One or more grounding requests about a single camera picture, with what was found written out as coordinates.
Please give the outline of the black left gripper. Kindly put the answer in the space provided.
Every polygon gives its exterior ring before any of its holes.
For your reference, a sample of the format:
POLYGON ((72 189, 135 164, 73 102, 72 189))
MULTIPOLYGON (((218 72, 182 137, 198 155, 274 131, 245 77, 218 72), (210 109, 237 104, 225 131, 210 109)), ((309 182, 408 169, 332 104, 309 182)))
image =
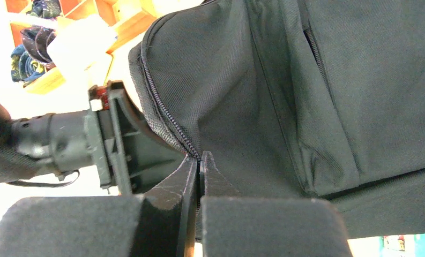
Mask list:
POLYGON ((42 174, 93 165, 101 188, 147 192, 19 200, 0 222, 0 256, 192 256, 197 161, 151 130, 121 81, 88 93, 100 110, 16 120, 11 145, 42 174))

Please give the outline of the black backpack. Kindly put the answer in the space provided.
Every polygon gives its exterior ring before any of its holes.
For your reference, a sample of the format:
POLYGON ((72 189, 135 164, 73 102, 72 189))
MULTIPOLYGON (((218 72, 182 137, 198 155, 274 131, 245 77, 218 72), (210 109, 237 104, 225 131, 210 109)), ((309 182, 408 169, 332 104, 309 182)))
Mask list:
POLYGON ((151 129, 352 238, 425 233, 425 1, 209 1, 129 51, 151 129))

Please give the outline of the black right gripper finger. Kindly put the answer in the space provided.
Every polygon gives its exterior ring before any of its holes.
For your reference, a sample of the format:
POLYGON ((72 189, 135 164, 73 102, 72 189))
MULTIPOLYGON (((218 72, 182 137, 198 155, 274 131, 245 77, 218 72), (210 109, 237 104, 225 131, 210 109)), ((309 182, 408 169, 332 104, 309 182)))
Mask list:
POLYGON ((320 199, 240 196, 203 152, 204 256, 351 256, 338 211, 320 199))

